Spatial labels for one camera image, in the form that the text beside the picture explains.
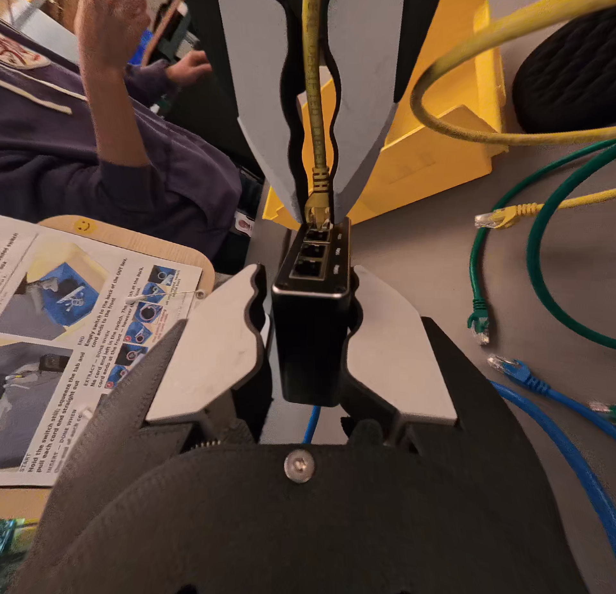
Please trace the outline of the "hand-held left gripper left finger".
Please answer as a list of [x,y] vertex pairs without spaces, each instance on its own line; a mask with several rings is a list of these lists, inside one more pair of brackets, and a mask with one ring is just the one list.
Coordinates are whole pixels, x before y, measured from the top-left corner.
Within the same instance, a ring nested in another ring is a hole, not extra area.
[[242,420],[258,443],[272,404],[264,310],[266,269],[250,264],[192,312],[145,416],[150,425],[194,423],[207,441]]

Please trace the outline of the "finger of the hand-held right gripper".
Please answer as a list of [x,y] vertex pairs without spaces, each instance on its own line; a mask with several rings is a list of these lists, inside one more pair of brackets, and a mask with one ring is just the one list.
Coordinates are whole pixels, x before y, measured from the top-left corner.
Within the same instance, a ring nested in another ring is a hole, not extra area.
[[366,187],[396,113],[403,7],[404,0],[329,0],[328,47],[340,85],[335,220],[347,216]]
[[270,186],[299,223],[307,174],[299,22],[282,0],[218,0],[238,122]]

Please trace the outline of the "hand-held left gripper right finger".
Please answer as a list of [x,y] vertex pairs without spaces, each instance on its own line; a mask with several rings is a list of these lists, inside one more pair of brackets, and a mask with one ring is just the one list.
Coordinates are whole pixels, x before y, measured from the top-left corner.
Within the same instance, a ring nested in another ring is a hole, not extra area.
[[353,422],[374,420],[387,444],[412,423],[453,427],[458,414],[416,307],[361,265],[343,344],[339,402]]

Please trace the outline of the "black network switch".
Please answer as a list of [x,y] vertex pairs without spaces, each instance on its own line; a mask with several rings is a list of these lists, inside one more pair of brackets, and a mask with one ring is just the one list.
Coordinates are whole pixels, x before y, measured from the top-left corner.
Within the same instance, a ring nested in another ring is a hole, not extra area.
[[272,312],[286,401],[339,404],[343,343],[352,300],[351,221],[302,225],[272,285]]

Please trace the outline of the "yellow plastic bin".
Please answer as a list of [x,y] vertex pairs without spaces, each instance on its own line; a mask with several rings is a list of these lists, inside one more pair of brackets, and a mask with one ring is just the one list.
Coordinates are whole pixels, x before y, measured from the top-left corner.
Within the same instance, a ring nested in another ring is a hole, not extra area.
[[[436,59],[473,37],[490,22],[488,0],[440,0],[378,160],[358,201],[346,217],[370,220],[399,207],[480,178],[492,171],[503,145],[460,141],[421,124],[410,108],[413,86]],[[331,78],[321,87],[330,192],[338,162],[333,125],[338,98]]]

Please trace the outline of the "printed instruction sheet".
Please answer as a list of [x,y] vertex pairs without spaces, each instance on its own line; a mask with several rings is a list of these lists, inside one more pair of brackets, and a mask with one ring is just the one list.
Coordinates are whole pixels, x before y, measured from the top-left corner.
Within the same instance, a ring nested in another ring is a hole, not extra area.
[[163,257],[1,217],[1,487],[52,487],[94,411],[212,290]]

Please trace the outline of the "black wrist rest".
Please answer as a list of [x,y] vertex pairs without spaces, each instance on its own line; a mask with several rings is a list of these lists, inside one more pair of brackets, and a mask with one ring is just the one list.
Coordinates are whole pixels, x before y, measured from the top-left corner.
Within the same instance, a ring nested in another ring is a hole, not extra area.
[[615,7],[563,25],[525,59],[512,103],[527,133],[615,126]]

